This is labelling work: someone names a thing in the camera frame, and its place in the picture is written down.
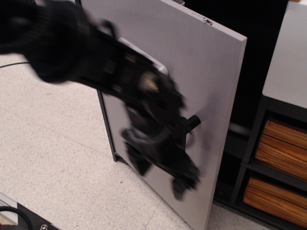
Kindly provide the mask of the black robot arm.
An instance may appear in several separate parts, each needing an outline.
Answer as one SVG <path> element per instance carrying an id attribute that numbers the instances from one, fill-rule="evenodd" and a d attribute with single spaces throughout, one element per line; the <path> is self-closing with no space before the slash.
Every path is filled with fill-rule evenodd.
<path id="1" fill-rule="evenodd" d="M 130 119 L 121 135 L 132 165 L 140 175 L 151 165 L 172 175 L 174 197 L 181 200 L 199 182 L 185 142 L 200 119 L 182 117 L 183 97 L 173 80 L 118 41 L 111 22 L 102 25 L 108 34 L 70 1 L 3 0 L 0 52 L 23 55 L 45 82 L 78 82 L 120 99 Z"/>

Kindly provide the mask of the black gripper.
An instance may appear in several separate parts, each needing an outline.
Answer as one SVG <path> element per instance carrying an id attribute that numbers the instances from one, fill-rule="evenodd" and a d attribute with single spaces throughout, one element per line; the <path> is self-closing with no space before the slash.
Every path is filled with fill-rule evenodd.
<path id="1" fill-rule="evenodd" d="M 173 177 L 172 191 L 176 200 L 182 200 L 186 190 L 199 182 L 199 169 L 186 153 L 184 127 L 136 127 L 121 133 L 127 155 L 136 172 L 144 176 L 152 165 Z"/>

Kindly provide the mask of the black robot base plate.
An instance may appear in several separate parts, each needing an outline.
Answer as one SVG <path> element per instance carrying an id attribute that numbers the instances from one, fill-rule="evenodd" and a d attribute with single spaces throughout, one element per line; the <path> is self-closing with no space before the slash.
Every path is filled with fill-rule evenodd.
<path id="1" fill-rule="evenodd" d="M 20 203 L 0 193 L 1 230 L 60 230 Z"/>

